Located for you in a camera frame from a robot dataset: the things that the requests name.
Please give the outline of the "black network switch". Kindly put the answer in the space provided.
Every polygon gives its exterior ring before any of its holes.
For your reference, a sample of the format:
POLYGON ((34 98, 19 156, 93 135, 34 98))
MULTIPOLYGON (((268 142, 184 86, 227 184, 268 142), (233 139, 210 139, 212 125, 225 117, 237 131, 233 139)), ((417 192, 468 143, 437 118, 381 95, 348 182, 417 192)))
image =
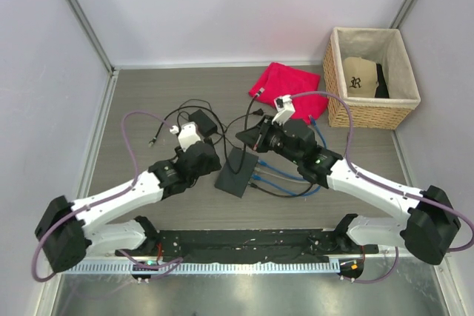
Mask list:
POLYGON ((257 155, 245 152, 242 168, 236 175, 231 172, 229 164, 226 162, 214 183, 214 187, 241 198, 252 178, 257 162, 257 155))

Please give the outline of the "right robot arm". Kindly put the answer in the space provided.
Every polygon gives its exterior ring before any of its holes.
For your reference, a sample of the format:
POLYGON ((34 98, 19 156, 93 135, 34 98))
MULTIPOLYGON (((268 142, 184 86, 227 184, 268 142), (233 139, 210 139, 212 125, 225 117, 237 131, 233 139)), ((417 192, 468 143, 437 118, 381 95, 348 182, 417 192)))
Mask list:
POLYGON ((236 133, 236 138, 255 152, 272 151, 291 161, 304 180, 352 195, 389 215, 351 217, 334 235, 341 252, 350 253, 367 244, 396 246, 425 263, 439 265, 461 227, 442 189, 418 190, 354 166, 318 144, 315 133, 302 120, 278 125, 265 116, 254 127, 236 133))

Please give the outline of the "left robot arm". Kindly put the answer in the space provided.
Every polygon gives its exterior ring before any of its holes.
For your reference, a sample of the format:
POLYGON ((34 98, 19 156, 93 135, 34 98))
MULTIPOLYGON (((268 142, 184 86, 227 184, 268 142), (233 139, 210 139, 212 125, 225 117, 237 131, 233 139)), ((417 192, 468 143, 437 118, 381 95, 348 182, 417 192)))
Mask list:
POLYGON ((158 236, 151 222, 137 217, 115 225, 113 220, 181 194, 200 177, 221 169, 209 138, 179 147, 176 153, 176 159, 157 161, 132 180, 105 192, 75 201, 61 195, 49 202, 35 236, 53 273, 65 272, 93 253, 126 249, 143 256, 153 254, 158 236))

